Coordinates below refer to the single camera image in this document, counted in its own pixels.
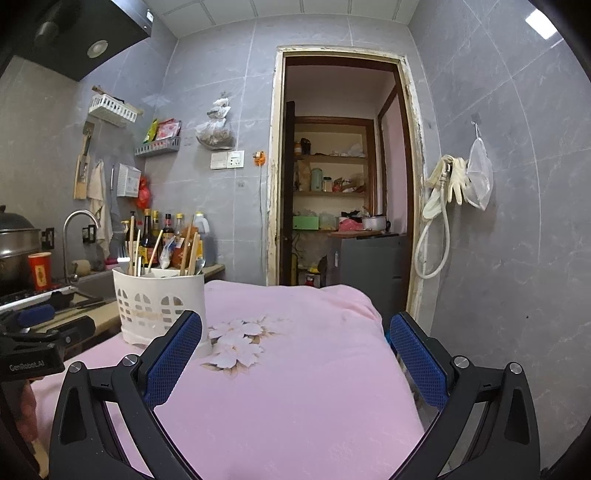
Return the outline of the person's left hand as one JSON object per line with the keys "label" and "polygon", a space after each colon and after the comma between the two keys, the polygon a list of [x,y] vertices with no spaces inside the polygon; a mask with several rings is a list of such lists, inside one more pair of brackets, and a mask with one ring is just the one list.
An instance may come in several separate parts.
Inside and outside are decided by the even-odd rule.
{"label": "person's left hand", "polygon": [[18,397],[18,412],[15,414],[16,427],[23,440],[32,443],[39,435],[36,398],[29,381],[17,381],[15,390]]}

